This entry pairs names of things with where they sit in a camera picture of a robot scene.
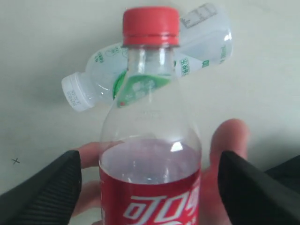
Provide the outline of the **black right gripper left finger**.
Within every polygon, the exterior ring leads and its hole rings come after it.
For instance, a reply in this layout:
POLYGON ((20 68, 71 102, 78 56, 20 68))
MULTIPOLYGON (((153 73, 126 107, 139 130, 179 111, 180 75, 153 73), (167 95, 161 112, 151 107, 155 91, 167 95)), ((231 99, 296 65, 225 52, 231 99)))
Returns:
POLYGON ((67 225, 82 189, 80 154, 69 150, 0 196, 2 225, 67 225))

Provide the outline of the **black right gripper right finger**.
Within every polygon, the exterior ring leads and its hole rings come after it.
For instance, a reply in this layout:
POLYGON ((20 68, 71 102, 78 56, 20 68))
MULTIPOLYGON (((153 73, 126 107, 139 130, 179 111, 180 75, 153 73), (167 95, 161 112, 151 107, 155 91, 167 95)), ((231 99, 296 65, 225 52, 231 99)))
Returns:
POLYGON ((298 225, 300 193, 232 151, 221 154, 218 189, 233 225, 298 225))

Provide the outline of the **black sleeved forearm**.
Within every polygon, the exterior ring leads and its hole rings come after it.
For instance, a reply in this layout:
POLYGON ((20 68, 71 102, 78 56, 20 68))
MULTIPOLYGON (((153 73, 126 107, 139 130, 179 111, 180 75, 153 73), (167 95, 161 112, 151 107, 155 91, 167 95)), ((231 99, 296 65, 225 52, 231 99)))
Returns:
POLYGON ((300 156, 265 171, 265 173, 282 185, 300 192, 300 156))

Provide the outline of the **person's bare hand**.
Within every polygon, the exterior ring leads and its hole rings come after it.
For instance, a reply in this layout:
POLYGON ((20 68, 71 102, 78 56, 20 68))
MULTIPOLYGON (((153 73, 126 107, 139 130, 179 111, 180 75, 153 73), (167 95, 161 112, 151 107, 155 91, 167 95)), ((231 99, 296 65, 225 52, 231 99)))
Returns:
MULTIPOLYGON (((210 143, 210 165, 202 171, 199 200, 199 225, 231 225, 218 192, 218 165, 221 153, 231 150, 247 159, 250 130, 240 119, 224 121, 214 132, 210 143)), ((98 165, 98 157, 107 147, 116 144, 90 142, 77 150, 82 169, 98 165)), ((82 190, 73 212, 73 217, 89 209, 101 208, 99 181, 89 181, 82 190)))

